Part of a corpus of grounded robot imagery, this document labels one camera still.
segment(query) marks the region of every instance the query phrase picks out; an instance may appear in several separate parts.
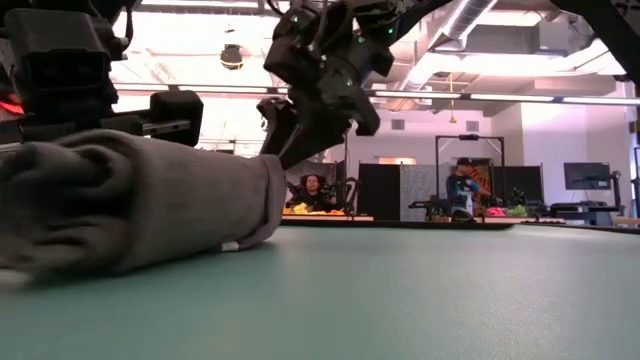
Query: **folded cloth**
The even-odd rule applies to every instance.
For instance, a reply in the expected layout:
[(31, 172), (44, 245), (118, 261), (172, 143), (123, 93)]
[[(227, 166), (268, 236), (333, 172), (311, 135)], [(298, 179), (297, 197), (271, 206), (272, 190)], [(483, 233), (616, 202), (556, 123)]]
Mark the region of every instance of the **folded cloth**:
[(0, 259), (32, 274), (118, 274), (249, 248), (280, 223), (285, 175), (253, 159), (93, 130), (0, 164)]

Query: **person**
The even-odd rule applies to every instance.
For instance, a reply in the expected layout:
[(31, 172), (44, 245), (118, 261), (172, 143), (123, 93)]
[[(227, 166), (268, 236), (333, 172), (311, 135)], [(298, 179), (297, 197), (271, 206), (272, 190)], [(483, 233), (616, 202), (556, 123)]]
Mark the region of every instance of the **person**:
[(447, 178), (447, 196), (451, 201), (451, 213), (464, 210), (473, 214), (473, 195), (491, 196), (491, 192), (483, 189), (471, 178), (473, 164), (468, 158), (460, 158), (455, 171)]
[(326, 180), (322, 176), (318, 175), (305, 175), (300, 178), (300, 191), (294, 194), (293, 198), (287, 203), (288, 206), (294, 206), (298, 204), (306, 204), (309, 206), (309, 212), (313, 211), (326, 211), (335, 210), (337, 208), (337, 201), (335, 197), (327, 199), (325, 194), (322, 193), (322, 186), (326, 183)]

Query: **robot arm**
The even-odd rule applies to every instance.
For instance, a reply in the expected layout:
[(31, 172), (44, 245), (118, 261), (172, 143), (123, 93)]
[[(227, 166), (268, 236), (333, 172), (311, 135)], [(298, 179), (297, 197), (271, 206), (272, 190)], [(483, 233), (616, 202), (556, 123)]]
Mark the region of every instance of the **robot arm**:
[[(374, 135), (380, 119), (362, 83), (372, 71), (387, 76), (394, 60), (389, 46), (451, 1), (343, 0), (324, 14), (308, 2), (290, 8), (274, 31), (264, 68), (291, 87), (288, 100), (258, 105), (268, 123), (262, 153), (279, 155), (288, 168), (342, 143), (352, 121), (357, 135)], [(640, 22), (639, 0), (552, 2), (583, 16), (640, 85), (640, 23), (633, 24)]]

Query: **woman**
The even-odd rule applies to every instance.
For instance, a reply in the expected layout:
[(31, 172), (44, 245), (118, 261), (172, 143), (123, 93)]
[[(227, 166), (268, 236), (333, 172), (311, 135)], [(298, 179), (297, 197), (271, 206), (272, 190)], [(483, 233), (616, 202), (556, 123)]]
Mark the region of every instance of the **woman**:
[(326, 184), (325, 178), (318, 175), (305, 175), (300, 178), (300, 191), (293, 195), (293, 198), (289, 200), (288, 206), (295, 206), (298, 204), (306, 204), (309, 212), (313, 211), (326, 211), (336, 209), (336, 198), (332, 197), (327, 199), (322, 193), (322, 186)]

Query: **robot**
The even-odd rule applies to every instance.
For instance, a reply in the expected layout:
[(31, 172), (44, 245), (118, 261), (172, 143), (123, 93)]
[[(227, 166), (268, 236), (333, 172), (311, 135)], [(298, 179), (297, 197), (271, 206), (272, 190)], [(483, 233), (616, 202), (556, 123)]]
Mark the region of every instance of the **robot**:
[[(388, 75), (389, 47), (429, 13), (452, 0), (342, 0), (322, 8), (293, 1), (281, 16), (264, 68), (290, 85), (286, 98), (258, 105), (267, 120), (262, 154), (278, 155), (284, 169), (356, 135), (373, 136), (380, 125), (361, 85), (371, 72)], [(152, 95), (150, 109), (116, 114), (111, 61), (124, 58), (132, 39), (131, 12), (139, 0), (5, 0), (0, 29), (5, 79), (21, 99), (24, 115), (0, 123), (0, 143), (50, 141), (93, 128), (111, 128), (195, 146), (202, 102), (190, 91)], [(581, 15), (640, 85), (640, 24), (630, 14), (638, 0), (552, 0)], [(127, 34), (111, 25), (122, 9)], [(358, 29), (353, 28), (353, 21)]]

